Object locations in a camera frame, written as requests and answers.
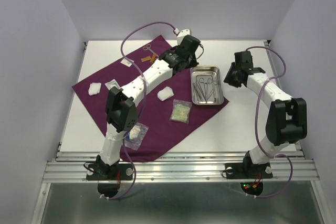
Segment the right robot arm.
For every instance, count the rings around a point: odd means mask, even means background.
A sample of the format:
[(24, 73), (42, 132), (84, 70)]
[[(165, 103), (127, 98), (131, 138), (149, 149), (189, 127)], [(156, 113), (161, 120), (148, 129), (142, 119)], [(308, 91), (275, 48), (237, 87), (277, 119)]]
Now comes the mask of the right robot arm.
[[(245, 86), (258, 95), (255, 114), (255, 137), (257, 146), (248, 151), (247, 161), (242, 163), (244, 175), (253, 177), (260, 172), (260, 165), (268, 163), (283, 148), (306, 138), (308, 133), (307, 103), (294, 98), (272, 82), (265, 70), (255, 67), (251, 52), (247, 49), (234, 53), (235, 61), (224, 82), (232, 87)], [(260, 103), (269, 109), (265, 126), (266, 136), (260, 140), (258, 117)]]

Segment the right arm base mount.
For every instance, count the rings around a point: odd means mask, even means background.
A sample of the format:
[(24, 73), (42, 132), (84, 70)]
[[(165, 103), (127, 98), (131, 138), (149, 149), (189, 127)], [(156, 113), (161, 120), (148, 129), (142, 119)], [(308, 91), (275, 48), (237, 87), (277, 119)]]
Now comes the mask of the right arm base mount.
[(244, 193), (258, 197), (264, 189), (262, 179), (273, 178), (270, 163), (253, 164), (247, 152), (241, 163), (225, 163), (221, 176), (226, 179), (238, 179)]

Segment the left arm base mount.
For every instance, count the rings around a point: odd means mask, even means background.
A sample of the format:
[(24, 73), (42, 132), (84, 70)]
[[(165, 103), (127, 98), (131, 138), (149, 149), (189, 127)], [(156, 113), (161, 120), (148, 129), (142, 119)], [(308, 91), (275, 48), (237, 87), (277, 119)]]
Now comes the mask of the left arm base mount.
[(86, 180), (97, 182), (99, 197), (105, 200), (124, 198), (135, 184), (136, 170), (134, 164), (116, 161), (112, 165), (105, 164), (98, 155), (95, 161), (83, 164)]

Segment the steel hemostat forceps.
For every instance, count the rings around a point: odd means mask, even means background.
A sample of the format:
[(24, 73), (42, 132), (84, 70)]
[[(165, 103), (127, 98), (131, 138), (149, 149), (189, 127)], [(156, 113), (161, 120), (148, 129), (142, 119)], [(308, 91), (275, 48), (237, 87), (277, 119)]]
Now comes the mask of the steel hemostat forceps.
[(208, 81), (204, 77), (200, 77), (198, 81), (200, 83), (200, 86), (203, 87), (203, 93), (204, 93), (204, 97), (206, 100), (205, 102), (207, 102), (208, 101)]

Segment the steel tweezers pair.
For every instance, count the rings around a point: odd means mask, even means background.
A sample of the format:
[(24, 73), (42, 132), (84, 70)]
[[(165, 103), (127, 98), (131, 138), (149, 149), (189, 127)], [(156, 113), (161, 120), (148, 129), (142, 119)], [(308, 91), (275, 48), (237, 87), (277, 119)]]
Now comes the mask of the steel tweezers pair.
[(197, 100), (199, 101), (200, 100), (200, 95), (199, 95), (196, 83), (193, 83), (193, 87), (194, 87), (195, 96), (196, 96)]

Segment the steel instrument tray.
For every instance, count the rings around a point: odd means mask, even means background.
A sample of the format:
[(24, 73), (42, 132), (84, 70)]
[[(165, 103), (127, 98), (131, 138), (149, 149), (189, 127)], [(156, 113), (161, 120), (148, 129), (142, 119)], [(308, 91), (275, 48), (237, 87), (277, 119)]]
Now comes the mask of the steel instrument tray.
[(190, 70), (192, 102), (196, 105), (221, 105), (224, 95), (220, 69), (217, 66), (198, 65)]

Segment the long steel forceps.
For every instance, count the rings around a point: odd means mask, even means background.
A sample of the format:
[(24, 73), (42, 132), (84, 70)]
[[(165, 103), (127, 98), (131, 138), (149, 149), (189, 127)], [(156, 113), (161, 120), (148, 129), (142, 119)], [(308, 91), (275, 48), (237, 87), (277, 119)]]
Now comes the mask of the long steel forceps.
[(216, 80), (213, 81), (213, 99), (214, 99), (214, 102), (216, 102), (217, 100), (217, 85), (218, 85), (218, 82)]

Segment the steel scalpel handle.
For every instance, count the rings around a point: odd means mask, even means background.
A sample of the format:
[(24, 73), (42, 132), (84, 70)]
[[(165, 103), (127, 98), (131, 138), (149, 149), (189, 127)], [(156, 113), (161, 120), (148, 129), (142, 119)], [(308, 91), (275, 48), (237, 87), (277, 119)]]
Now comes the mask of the steel scalpel handle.
[(196, 88), (195, 88), (195, 89), (197, 90), (197, 92), (198, 92), (198, 94), (199, 94), (199, 97), (200, 97), (203, 101), (206, 101), (206, 100), (205, 100), (205, 97), (204, 97), (203, 90), (202, 90), (202, 88), (201, 88), (201, 86), (200, 86), (199, 81), (198, 81), (197, 78), (195, 78), (195, 85), (196, 85)]

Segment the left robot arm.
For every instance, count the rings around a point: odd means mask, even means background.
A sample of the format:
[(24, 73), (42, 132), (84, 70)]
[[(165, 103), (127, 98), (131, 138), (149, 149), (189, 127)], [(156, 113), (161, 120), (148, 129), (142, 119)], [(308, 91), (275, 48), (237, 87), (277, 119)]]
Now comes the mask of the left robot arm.
[(144, 103), (146, 95), (162, 82), (197, 66), (195, 53), (200, 46), (200, 40), (186, 35), (177, 46), (162, 53), (152, 66), (133, 81), (119, 89), (112, 87), (109, 90), (106, 104), (107, 132), (102, 150), (96, 158), (100, 164), (98, 171), (104, 178), (110, 179), (116, 175), (115, 163), (120, 159), (122, 139), (140, 117), (137, 111), (139, 103)]

